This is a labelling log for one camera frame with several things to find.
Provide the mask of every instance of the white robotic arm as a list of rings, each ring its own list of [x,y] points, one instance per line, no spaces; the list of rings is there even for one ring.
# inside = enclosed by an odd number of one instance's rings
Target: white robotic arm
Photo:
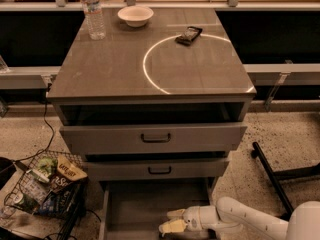
[[[203,229],[211,229],[218,233],[237,233],[242,230],[242,225],[245,225],[264,239],[320,239],[314,238],[320,235],[319,202],[307,202],[299,206],[291,216],[290,225],[287,221],[250,208],[230,197],[220,198],[216,206],[192,206],[168,212],[167,216],[170,220],[159,227],[162,234]],[[308,221],[308,225],[296,223],[302,216],[303,219],[299,221]],[[306,228],[317,232],[306,232]]]

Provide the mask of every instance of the white object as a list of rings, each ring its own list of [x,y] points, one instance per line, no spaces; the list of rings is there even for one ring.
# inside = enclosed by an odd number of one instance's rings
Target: white object
[[[149,7],[133,5],[122,8],[118,17],[124,20],[130,27],[142,27],[153,16]]]
[[[159,231],[163,235],[183,232],[185,229],[189,231],[211,229],[218,233],[239,233],[242,225],[246,225],[260,234],[263,239],[319,240],[320,202],[306,202],[298,206],[289,222],[255,210],[229,197],[220,198],[216,205],[193,206],[185,210],[169,212],[168,217],[171,220],[160,225]]]
[[[91,39],[105,38],[106,28],[103,22],[100,0],[81,0],[81,3]]]

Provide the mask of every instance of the white bowl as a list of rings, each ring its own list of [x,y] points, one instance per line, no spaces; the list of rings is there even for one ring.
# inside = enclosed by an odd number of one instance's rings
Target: white bowl
[[[118,12],[118,17],[130,26],[130,27],[142,27],[153,16],[153,11],[145,6],[128,6],[122,8]]]

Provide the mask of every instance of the floor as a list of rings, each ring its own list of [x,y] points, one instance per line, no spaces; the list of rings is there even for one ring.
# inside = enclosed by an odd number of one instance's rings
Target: floor
[[[43,105],[12,105],[4,118],[0,118],[0,157],[20,159],[31,156],[47,146],[51,130],[43,120]],[[55,130],[50,150],[68,152],[60,134],[61,125],[52,107],[48,107],[47,121]],[[277,197],[258,159],[251,158],[252,143],[258,142],[274,170],[285,170],[316,165],[320,162],[320,103],[275,102],[266,112],[255,102],[246,115],[248,129],[237,151],[230,154],[231,162],[223,177],[219,178],[213,200],[229,196],[247,206],[274,216],[285,210]],[[21,174],[16,173],[0,192],[0,201],[12,189]],[[295,180],[284,182],[283,187],[297,205],[320,200],[320,181]],[[97,183],[89,182],[87,209],[101,216],[102,191]],[[17,211],[0,226],[14,232],[44,238],[59,231],[61,222]],[[98,218],[88,212],[74,227],[72,235],[78,240],[98,239]],[[259,240],[255,232],[245,228],[240,234],[222,235],[223,240]]]

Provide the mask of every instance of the black metal stand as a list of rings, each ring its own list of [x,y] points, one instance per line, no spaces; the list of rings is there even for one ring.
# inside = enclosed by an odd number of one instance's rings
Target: black metal stand
[[[267,158],[263,154],[259,144],[257,142],[253,142],[252,145],[254,150],[252,151],[251,156],[253,158],[259,157],[266,173],[269,176],[269,179],[273,187],[275,188],[282,204],[286,209],[287,214],[283,215],[282,218],[289,220],[291,217],[291,214],[293,213],[294,208],[292,207],[279,181],[320,175],[320,164],[317,164],[316,166],[311,166],[311,167],[274,172],[270,164],[268,163]]]

